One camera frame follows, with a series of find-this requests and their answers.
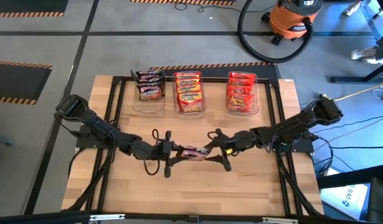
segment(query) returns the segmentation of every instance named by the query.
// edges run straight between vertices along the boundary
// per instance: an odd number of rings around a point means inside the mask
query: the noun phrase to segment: caution stripe
[[[209,65],[181,65],[181,66],[151,67],[150,70],[220,68],[220,67],[241,67],[241,66],[257,66],[257,65],[275,65],[275,64],[267,63],[267,62],[250,62],[250,63],[225,63],[225,64],[209,64]]]
[[[217,5],[217,6],[233,6],[235,5],[235,0],[130,0],[134,3],[185,3],[185,4],[207,4],[207,5]]]
[[[63,12],[0,12],[0,18],[12,17],[61,17]]]
[[[12,65],[12,66],[23,66],[23,67],[35,67],[35,68],[51,68],[52,65],[41,65],[41,64],[34,64],[34,63],[21,63],[21,62],[7,62],[7,61],[0,61],[0,65]]]
[[[35,105],[37,100],[0,96],[0,103],[17,103],[23,105]]]

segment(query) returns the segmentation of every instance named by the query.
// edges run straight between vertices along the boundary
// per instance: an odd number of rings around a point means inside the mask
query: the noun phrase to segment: plastic container
[[[200,72],[181,72],[181,73],[200,73]],[[177,114],[177,117],[179,119],[195,119],[195,118],[201,118],[204,115],[204,111],[206,110],[206,100],[205,100],[205,93],[204,93],[204,84],[202,82],[202,74],[200,73],[200,88],[201,88],[201,95],[202,95],[202,104],[201,109],[199,111],[193,111],[193,112],[184,112],[181,110],[179,106],[179,94],[177,93],[177,84],[176,84],[176,74],[174,73],[172,75],[172,86],[173,86],[173,105],[174,105],[174,111]]]
[[[230,95],[229,95],[228,89],[229,89],[229,84],[230,84],[230,74],[232,74],[232,73],[247,74],[248,77],[250,77],[250,76],[253,77],[253,81],[246,81],[247,83],[252,83],[251,84],[252,90],[250,91],[249,94],[244,94],[246,98],[248,98],[248,96],[252,96],[252,98],[249,101],[250,102],[250,108],[248,111],[242,111],[241,109],[233,110],[233,108],[231,106],[229,106]],[[226,117],[233,118],[233,119],[249,119],[253,115],[255,115],[259,112],[259,108],[257,105],[257,102],[258,102],[258,100],[257,100],[257,94],[258,94],[257,82],[258,82],[258,77],[254,73],[229,72],[227,74],[227,86],[226,86],[226,93],[225,93],[226,94],[226,98],[225,98],[225,107],[226,107],[225,115],[226,115]]]
[[[165,73],[162,72],[164,78],[162,79],[163,87],[162,87],[162,94],[163,97],[160,99],[155,100],[140,100],[140,92],[137,88],[137,76],[133,73],[131,70],[131,76],[133,77],[133,80],[135,81],[135,93],[134,93],[134,102],[132,105],[133,110],[136,112],[137,115],[143,116],[143,117],[159,117],[165,115]]]

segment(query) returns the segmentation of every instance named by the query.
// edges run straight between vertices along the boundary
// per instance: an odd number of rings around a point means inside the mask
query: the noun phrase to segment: person's foot
[[[354,3],[350,4],[342,13],[347,15],[347,16],[350,16],[351,14],[353,14],[354,12],[356,12],[359,9],[360,5],[361,5],[361,1],[354,2]]]
[[[372,57],[375,56],[377,49],[375,47],[368,47],[363,50],[353,50],[351,52],[351,58],[353,60],[357,60],[360,58],[365,58],[365,57]]]
[[[376,60],[375,57],[364,58],[362,61],[363,61],[364,63],[370,63],[370,64],[372,64],[372,65],[383,64],[383,59],[382,59],[382,60]]]

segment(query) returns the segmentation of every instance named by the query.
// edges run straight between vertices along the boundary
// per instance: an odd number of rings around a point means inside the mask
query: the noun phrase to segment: concrete floor
[[[0,18],[0,30],[83,31],[92,2],[70,0],[64,17],[60,18]],[[237,2],[236,8],[240,9],[245,1]],[[264,9],[274,2],[255,1],[250,10]],[[314,30],[370,32],[361,11],[348,18],[339,16],[347,5],[346,2],[325,3],[314,22]],[[245,29],[270,31],[267,24],[260,22],[261,15],[249,14],[245,18]],[[104,0],[98,5],[91,31],[236,31],[237,19],[237,12],[223,9],[206,9],[198,13],[197,6],[177,11],[172,4]],[[0,134],[16,142],[13,147],[0,146],[0,216],[18,215],[24,210],[53,122],[52,113],[67,82],[79,41],[79,36],[0,36],[0,60],[54,66],[38,104],[24,106],[0,103]],[[270,45],[268,37],[248,37],[248,41],[258,51],[273,57],[288,54],[300,43],[299,40],[284,41],[280,47],[275,47]],[[279,64],[278,68],[282,78],[295,80],[301,106],[308,104],[319,93],[337,98],[372,86],[330,84],[328,78],[332,75],[364,76],[376,69],[375,65],[350,59],[350,51],[374,44],[373,37],[314,37],[298,58]],[[255,61],[241,48],[236,36],[89,37],[72,93],[88,98],[95,75],[129,75],[130,69],[165,65]],[[383,101],[374,98],[370,92],[340,101],[338,105],[345,114],[340,124],[383,114]],[[322,133],[322,137],[331,139],[364,125],[327,131]],[[60,210],[74,145],[75,138],[61,129],[35,208],[36,213]],[[383,146],[383,122],[338,139],[333,146]],[[383,150],[380,149],[338,149],[334,153],[355,169],[383,164]],[[328,148],[322,148],[316,152],[314,159],[322,160],[328,155]],[[333,165],[348,170],[337,159],[334,159]]]

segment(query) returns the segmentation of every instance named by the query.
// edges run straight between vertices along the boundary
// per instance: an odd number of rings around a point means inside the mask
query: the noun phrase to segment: orange shop vacuum
[[[269,22],[275,33],[272,43],[278,45],[282,39],[294,41],[303,38],[301,46],[289,56],[283,58],[266,57],[253,49],[245,40],[243,24],[244,17],[252,0],[247,0],[241,10],[238,23],[238,35],[243,47],[255,58],[264,62],[282,63],[298,56],[309,44],[313,36],[313,20],[320,10],[323,0],[278,0],[272,12],[262,16],[263,22]]]

